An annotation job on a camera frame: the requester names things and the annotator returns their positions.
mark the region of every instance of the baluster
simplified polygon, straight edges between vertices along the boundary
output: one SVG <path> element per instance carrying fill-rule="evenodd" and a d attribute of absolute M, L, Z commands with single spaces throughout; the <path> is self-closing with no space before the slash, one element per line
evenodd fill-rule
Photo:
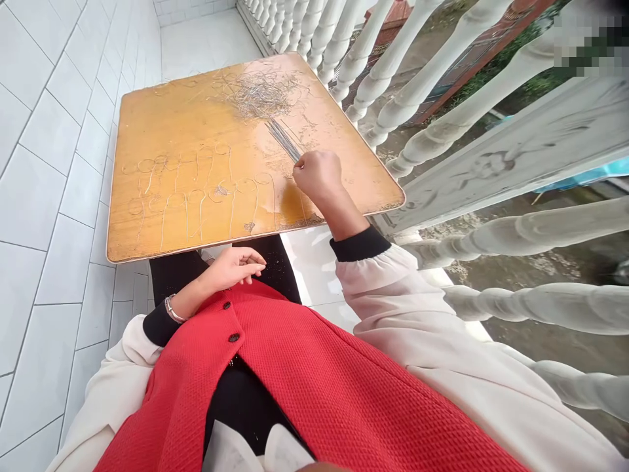
<path fill-rule="evenodd" d="M 269 9 L 271 8 L 271 0 L 262 0 L 262 14 L 260 15 L 260 28 L 264 30 L 269 21 Z"/>
<path fill-rule="evenodd" d="M 375 40 L 378 37 L 382 23 L 384 23 L 391 10 L 393 2 L 394 0 L 379 0 L 373 10 L 373 14 L 369 17 L 363 30 L 354 42 L 352 49 L 343 59 L 336 86 L 330 91 L 339 106 L 348 95 L 349 87 L 354 83 L 358 74 L 367 66 Z"/>
<path fill-rule="evenodd" d="M 280 35 L 282 34 L 282 23 L 284 21 L 284 6 L 285 0 L 277 0 L 277 13 L 275 14 L 275 24 L 273 25 L 273 30 L 269 35 L 269 42 L 274 45 L 280 39 Z"/>
<path fill-rule="evenodd" d="M 411 119 L 450 65 L 475 38 L 502 18 L 511 2 L 480 0 L 465 12 L 442 48 L 380 111 L 375 126 L 365 135 L 372 149 L 386 141 L 391 131 Z"/>
<path fill-rule="evenodd" d="M 277 41 L 275 50 L 280 54 L 288 47 L 288 38 L 290 30 L 293 26 L 293 10 L 295 9 L 296 0 L 286 0 L 284 4 L 284 21 L 282 23 L 282 35 Z"/>
<path fill-rule="evenodd" d="M 629 287 L 552 283 L 511 292 L 446 287 L 445 301 L 464 321 L 532 319 L 592 334 L 629 334 Z"/>
<path fill-rule="evenodd" d="M 481 255 L 530 256 L 629 230 L 629 197 L 558 208 L 485 223 L 467 235 L 407 246 L 421 269 L 446 267 Z"/>
<path fill-rule="evenodd" d="M 365 116 L 367 107 L 389 87 L 391 78 L 400 67 L 400 62 L 415 36 L 432 12 L 443 2 L 444 0 L 417 0 L 415 8 L 402 26 L 400 33 L 375 63 L 369 75 L 360 83 L 354 104 L 345 112 L 354 126 Z"/>
<path fill-rule="evenodd" d="M 334 78 L 334 69 L 347 51 L 356 25 L 356 17 L 360 10 L 364 12 L 362 2 L 349 1 L 345 3 L 339 23 L 336 25 L 332 39 L 323 55 L 323 67 L 318 74 L 319 80 L 326 86 Z"/>
<path fill-rule="evenodd" d="M 573 0 L 566 5 L 558 15 L 560 20 L 556 20 L 561 28 L 550 28 L 524 45 L 507 67 L 480 90 L 413 136 L 400 155 L 387 163 L 391 175 L 395 178 L 407 176 L 414 166 L 443 154 L 503 98 L 538 73 L 551 68 L 554 65 L 556 37 L 559 35 L 557 39 L 560 41 L 562 38 L 574 41 L 574 38 L 582 37 L 578 25 L 589 15 L 588 9 L 591 10 L 588 0 Z M 569 19 L 566 25 L 561 18 Z"/>
<path fill-rule="evenodd" d="M 308 65 L 315 72 L 323 60 L 323 51 L 325 51 L 332 38 L 332 33 L 344 4 L 345 0 L 328 0 L 326 7 L 323 9 L 319 24 L 314 31 L 312 49 L 308 57 Z"/>
<path fill-rule="evenodd" d="M 306 9 L 306 15 L 303 17 L 301 23 L 301 39 L 299 40 L 299 46 L 297 46 L 297 52 L 306 60 L 307 54 L 310 51 L 311 40 L 315 33 L 315 28 L 321 18 L 321 12 L 323 11 L 323 5 L 325 0 L 310 0 L 308 8 Z"/>
<path fill-rule="evenodd" d="M 299 44 L 299 37 L 301 36 L 301 21 L 306 13 L 309 0 L 297 0 L 295 9 L 293 10 L 293 28 L 290 31 L 288 47 L 286 50 L 295 51 Z"/>
<path fill-rule="evenodd" d="M 277 0 L 271 0 L 269 5 L 269 17 L 264 25 L 264 34 L 268 37 L 271 36 L 271 32 L 275 27 L 275 16 L 277 15 Z"/>
<path fill-rule="evenodd" d="M 585 410 L 603 410 L 629 421 L 629 376 L 612 376 L 601 372 L 585 374 L 569 365 L 555 361 L 539 361 L 502 343 L 488 343 L 492 348 L 526 365 L 557 393 L 564 402 Z"/>
<path fill-rule="evenodd" d="M 254 14 L 254 18 L 257 23 L 260 24 L 260 18 L 262 18 L 262 12 L 264 11 L 264 0 L 259 0 L 256 8 L 256 13 Z"/>
<path fill-rule="evenodd" d="M 251 5 L 249 6 L 249 9 L 250 9 L 250 11 L 251 11 L 251 15 L 252 15 L 253 17 L 256 17 L 256 10 L 257 10 L 257 6 L 258 6 L 260 3 L 261 3 L 261 2 L 260 2 L 260 0 L 253 0 L 253 1 L 251 2 Z"/>

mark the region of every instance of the bracelet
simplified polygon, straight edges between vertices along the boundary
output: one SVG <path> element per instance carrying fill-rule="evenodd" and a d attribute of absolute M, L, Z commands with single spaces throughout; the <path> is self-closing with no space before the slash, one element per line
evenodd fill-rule
<path fill-rule="evenodd" d="M 172 306 L 170 305 L 170 299 L 173 298 L 174 296 L 175 294 L 167 296 L 166 299 L 164 300 L 164 303 L 166 304 L 166 312 L 168 313 L 168 316 L 170 316 L 174 321 L 176 321 L 179 324 L 182 324 L 186 322 L 186 319 L 177 316 L 177 314 L 172 309 Z"/>

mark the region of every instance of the red vest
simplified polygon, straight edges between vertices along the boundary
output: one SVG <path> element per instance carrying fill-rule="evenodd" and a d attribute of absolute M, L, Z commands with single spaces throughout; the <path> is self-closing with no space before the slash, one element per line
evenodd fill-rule
<path fill-rule="evenodd" d="M 318 461 L 354 472 L 525 470 L 382 352 L 258 282 L 213 295 L 175 333 L 96 470 L 199 472 L 210 399 L 237 353 Z"/>

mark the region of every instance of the table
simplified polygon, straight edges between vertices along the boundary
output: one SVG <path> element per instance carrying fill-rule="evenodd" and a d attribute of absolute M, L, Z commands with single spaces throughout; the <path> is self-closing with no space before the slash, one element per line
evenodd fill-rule
<path fill-rule="evenodd" d="M 274 117 L 300 151 L 332 149 L 360 211 L 404 192 L 296 53 L 131 92 L 113 165 L 107 258 L 114 263 L 324 224 L 270 135 Z"/>

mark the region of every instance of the left hand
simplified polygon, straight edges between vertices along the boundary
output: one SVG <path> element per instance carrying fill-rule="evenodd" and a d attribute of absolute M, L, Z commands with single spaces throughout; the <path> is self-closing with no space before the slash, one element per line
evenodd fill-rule
<path fill-rule="evenodd" d="M 251 277 L 259 277 L 266 264 L 264 258 L 254 249 L 231 247 L 221 252 L 216 261 L 199 276 L 198 281 L 203 290 L 212 295 L 237 283 L 251 285 Z"/>

